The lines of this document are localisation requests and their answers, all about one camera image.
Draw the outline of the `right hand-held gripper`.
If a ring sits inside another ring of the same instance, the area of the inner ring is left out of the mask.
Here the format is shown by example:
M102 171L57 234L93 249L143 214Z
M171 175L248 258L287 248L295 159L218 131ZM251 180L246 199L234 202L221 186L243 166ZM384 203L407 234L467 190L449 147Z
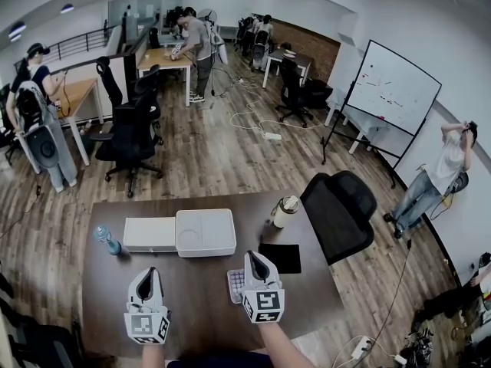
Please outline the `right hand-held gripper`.
M254 287L254 282L267 284ZM277 267L264 255L251 250L245 253L244 286L242 306L252 323L267 324L281 320L285 311L285 290Z

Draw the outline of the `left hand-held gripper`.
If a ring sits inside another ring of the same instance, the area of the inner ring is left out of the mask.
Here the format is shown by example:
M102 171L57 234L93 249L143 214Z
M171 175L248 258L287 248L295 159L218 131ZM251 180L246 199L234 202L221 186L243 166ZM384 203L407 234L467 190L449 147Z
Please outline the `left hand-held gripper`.
M164 345L170 327L163 304L160 273L155 267L140 272L128 288L128 312L124 314L127 336L140 345Z

